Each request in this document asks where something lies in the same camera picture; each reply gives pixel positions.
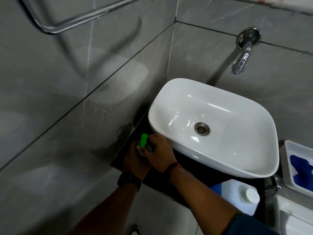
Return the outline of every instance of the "sink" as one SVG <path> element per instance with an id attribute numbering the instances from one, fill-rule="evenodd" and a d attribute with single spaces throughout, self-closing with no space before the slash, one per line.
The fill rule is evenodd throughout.
<path id="1" fill-rule="evenodd" d="M 221 172 L 264 178 L 278 169 L 274 121 L 260 104 L 197 81 L 165 84 L 149 110 L 154 132 L 180 153 Z"/>

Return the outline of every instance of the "hand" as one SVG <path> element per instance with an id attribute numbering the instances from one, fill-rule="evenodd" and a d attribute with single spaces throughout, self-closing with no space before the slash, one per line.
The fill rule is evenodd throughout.
<path id="1" fill-rule="evenodd" d="M 139 145 L 137 148 L 145 154 L 151 165 L 156 170 L 163 173 L 172 163 L 177 163 L 170 141 L 158 133 L 149 135 L 148 138 L 156 147 L 154 152 L 151 152 L 146 148 L 142 148 Z"/>
<path id="2" fill-rule="evenodd" d="M 131 171 L 135 176 L 143 181 L 150 170 L 151 165 L 138 157 L 135 149 L 136 144 L 138 144 L 138 142 L 134 141 L 129 146 L 128 152 L 124 158 L 123 171 Z"/>

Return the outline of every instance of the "black watch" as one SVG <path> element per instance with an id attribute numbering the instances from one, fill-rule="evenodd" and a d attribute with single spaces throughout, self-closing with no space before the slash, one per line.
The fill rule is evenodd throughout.
<path id="1" fill-rule="evenodd" d="M 119 176 L 117 185 L 122 186 L 127 183 L 134 183 L 138 187 L 138 191 L 139 191 L 140 186 L 141 186 L 141 180 L 137 176 L 132 174 L 130 171 L 125 171 Z"/>

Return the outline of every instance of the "person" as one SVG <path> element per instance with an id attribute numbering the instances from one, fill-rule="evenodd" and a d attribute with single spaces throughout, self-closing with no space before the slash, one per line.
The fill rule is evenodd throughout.
<path id="1" fill-rule="evenodd" d="M 135 194 L 151 166 L 163 173 L 168 182 L 177 188 L 205 235 L 277 234 L 261 222 L 241 213 L 183 169 L 176 161 L 170 141 L 164 136 L 152 134 L 148 137 L 155 145 L 154 152 L 137 146 L 148 162 L 139 158 L 136 154 L 138 142 L 133 142 L 124 158 L 119 187 L 87 214 L 70 235 L 122 234 Z M 136 227 L 132 232 L 130 234 L 140 234 Z"/>

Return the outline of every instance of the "sink drain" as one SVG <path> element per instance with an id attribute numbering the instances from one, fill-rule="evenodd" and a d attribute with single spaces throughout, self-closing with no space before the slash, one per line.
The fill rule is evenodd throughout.
<path id="1" fill-rule="evenodd" d="M 194 128 L 196 133 L 202 136 L 206 136 L 210 133 L 209 126 L 203 122 L 196 123 Z"/>

